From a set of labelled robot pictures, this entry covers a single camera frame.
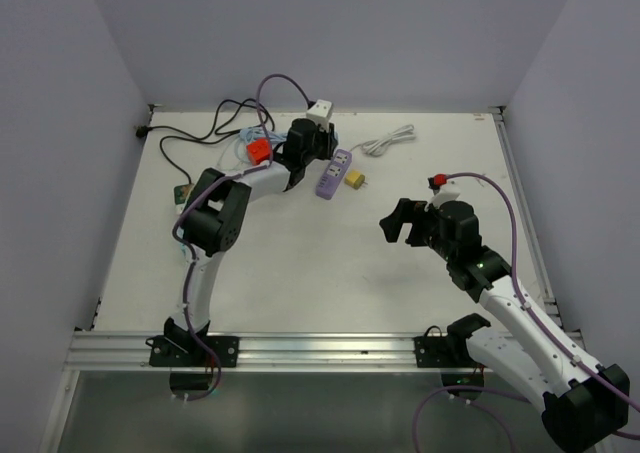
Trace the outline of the yellow plug adapter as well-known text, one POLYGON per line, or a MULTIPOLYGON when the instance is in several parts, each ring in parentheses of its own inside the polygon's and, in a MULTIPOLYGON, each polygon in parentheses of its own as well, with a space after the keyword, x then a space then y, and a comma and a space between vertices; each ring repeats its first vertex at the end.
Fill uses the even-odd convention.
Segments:
POLYGON ((367 185, 367 179, 359 170, 351 169, 344 176, 344 183, 354 190, 359 190, 367 185))

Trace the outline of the red cube socket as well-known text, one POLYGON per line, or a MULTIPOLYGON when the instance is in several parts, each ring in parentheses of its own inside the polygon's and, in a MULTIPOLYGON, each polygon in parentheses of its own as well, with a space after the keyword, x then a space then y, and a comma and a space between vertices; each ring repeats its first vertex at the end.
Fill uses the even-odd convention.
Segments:
POLYGON ((273 157, 272 144, 266 138, 258 138, 246 145, 246 153, 252 166, 270 163, 273 157))

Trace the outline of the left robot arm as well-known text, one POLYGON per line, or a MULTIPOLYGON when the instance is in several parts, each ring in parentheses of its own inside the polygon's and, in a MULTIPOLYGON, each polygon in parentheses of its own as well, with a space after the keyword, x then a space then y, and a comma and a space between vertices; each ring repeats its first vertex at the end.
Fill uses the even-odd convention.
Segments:
POLYGON ((248 205, 300 183, 314 161, 330 160, 337 148, 335 126, 299 118, 286 140, 259 165, 232 175, 203 171, 173 227, 186 250, 186 270, 178 311, 165 322, 164 336, 185 365, 201 363, 208 352, 203 337, 210 324, 210 304, 225 253, 239 238, 248 205))

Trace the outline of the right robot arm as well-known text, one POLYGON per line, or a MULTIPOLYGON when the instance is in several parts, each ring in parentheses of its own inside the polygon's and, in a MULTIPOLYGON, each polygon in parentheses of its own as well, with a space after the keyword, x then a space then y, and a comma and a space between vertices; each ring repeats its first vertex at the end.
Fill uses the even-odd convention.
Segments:
POLYGON ((484 245, 471 205, 402 198, 379 225, 389 243, 403 225, 412 247, 428 247, 446 263, 452 282, 510 333, 504 340, 488 320, 468 315, 448 326, 451 362, 489 367, 540 414, 548 435, 565 452, 583 452, 626 426, 627 374, 603 366, 531 300, 508 263, 484 245))

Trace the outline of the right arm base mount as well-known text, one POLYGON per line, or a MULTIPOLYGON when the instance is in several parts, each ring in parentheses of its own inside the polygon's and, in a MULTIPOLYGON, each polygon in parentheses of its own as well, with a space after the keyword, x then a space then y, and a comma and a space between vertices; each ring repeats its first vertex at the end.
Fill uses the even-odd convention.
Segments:
POLYGON ((477 363, 471 358, 466 341, 491 322, 473 313, 464 316, 446 327, 446 332, 431 335, 434 327, 413 338, 415 363, 418 368, 472 368, 477 363))

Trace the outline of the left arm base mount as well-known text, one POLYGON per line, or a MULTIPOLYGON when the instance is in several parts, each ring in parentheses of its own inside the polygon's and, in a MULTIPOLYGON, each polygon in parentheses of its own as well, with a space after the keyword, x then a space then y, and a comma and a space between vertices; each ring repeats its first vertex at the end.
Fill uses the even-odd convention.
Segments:
POLYGON ((181 327, 169 318, 163 333, 145 340, 151 349, 149 364, 152 367, 204 367, 221 366, 235 368, 240 338, 237 336, 208 334, 206 324, 192 335, 187 327, 181 327))

